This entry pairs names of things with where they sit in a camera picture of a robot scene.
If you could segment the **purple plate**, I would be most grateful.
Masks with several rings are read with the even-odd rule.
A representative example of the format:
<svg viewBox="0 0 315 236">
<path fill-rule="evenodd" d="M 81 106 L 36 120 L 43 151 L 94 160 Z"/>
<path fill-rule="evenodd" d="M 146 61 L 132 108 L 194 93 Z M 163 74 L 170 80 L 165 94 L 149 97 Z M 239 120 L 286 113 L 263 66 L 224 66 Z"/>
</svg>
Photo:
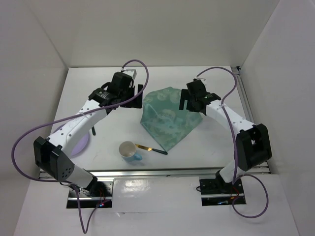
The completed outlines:
<svg viewBox="0 0 315 236">
<path fill-rule="evenodd" d="M 75 156 L 88 144 L 89 130 L 87 125 L 68 122 L 49 136 L 49 142 L 56 147 L 61 146 L 62 152 L 67 156 Z"/>
</svg>

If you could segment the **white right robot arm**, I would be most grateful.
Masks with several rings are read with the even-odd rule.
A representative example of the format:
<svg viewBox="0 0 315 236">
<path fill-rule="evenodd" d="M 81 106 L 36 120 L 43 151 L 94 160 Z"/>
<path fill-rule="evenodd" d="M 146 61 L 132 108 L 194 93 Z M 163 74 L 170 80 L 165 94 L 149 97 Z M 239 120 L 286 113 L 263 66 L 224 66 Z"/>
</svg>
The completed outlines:
<svg viewBox="0 0 315 236">
<path fill-rule="evenodd" d="M 180 110 L 188 110 L 214 119 L 231 131 L 237 160 L 232 160 L 217 171 L 215 179 L 201 184 L 203 194 L 227 193 L 232 188 L 232 180 L 272 157 L 268 129 L 264 124 L 254 124 L 222 103 L 215 93 L 206 91 L 201 80 L 194 80 L 181 90 Z"/>
</svg>

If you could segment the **blue mug white inside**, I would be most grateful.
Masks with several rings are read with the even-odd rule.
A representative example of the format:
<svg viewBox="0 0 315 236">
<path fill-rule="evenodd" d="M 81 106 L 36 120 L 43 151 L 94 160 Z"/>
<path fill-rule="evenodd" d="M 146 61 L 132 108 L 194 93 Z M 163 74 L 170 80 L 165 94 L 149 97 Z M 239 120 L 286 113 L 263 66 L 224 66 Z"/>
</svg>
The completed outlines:
<svg viewBox="0 0 315 236">
<path fill-rule="evenodd" d="M 142 156 L 137 153 L 136 145 L 131 141 L 122 142 L 119 146 L 119 154 L 128 161 L 141 161 Z"/>
</svg>

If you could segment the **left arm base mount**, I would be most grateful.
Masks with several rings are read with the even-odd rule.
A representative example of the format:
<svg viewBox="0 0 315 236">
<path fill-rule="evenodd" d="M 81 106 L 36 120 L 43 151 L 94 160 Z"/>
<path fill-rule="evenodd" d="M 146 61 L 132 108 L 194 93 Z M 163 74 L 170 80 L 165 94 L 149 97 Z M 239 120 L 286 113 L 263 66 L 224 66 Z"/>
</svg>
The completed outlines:
<svg viewBox="0 0 315 236">
<path fill-rule="evenodd" d="M 101 184 L 99 184 L 93 193 L 79 188 L 78 196 L 81 209 L 93 209 L 96 206 L 98 208 L 112 207 L 114 179 L 105 177 L 100 178 L 99 181 Z"/>
</svg>

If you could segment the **green patterned cloth placemat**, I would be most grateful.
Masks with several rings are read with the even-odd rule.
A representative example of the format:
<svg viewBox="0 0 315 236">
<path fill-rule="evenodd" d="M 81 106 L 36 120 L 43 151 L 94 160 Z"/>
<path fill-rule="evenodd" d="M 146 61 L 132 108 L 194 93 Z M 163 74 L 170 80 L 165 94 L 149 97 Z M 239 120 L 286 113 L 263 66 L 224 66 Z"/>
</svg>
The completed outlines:
<svg viewBox="0 0 315 236">
<path fill-rule="evenodd" d="M 140 124 L 165 151 L 171 150 L 202 122 L 199 113 L 180 110 L 181 90 L 167 87 L 143 99 Z"/>
</svg>

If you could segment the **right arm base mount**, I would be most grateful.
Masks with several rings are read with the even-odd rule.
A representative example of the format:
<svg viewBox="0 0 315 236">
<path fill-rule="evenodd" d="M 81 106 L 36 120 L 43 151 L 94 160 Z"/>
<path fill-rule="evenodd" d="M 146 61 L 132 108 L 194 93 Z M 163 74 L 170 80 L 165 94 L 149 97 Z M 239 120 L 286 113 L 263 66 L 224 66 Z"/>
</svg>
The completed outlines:
<svg viewBox="0 0 315 236">
<path fill-rule="evenodd" d="M 196 190 L 201 194 L 202 206 L 227 206 L 232 205 L 235 200 L 236 205 L 245 205 L 246 199 L 242 181 L 239 179 L 234 185 L 228 183 L 222 188 L 215 179 L 200 179 Z"/>
</svg>

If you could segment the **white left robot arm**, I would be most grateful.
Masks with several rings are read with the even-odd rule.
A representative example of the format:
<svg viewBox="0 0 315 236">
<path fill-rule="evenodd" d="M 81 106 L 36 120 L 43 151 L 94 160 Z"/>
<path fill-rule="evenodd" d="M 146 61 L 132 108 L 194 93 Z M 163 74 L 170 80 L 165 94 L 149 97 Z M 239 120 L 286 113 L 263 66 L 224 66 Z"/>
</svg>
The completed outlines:
<svg viewBox="0 0 315 236">
<path fill-rule="evenodd" d="M 98 196 L 104 185 L 90 172 L 75 165 L 70 156 L 77 143 L 95 124 L 119 106 L 142 108 L 142 96 L 134 98 L 143 85 L 134 85 L 135 69 L 122 69 L 112 81 L 95 89 L 88 97 L 78 116 L 65 123 L 46 139 L 34 141 L 35 163 L 58 182 L 69 182 L 79 187 L 86 196 Z"/>
</svg>

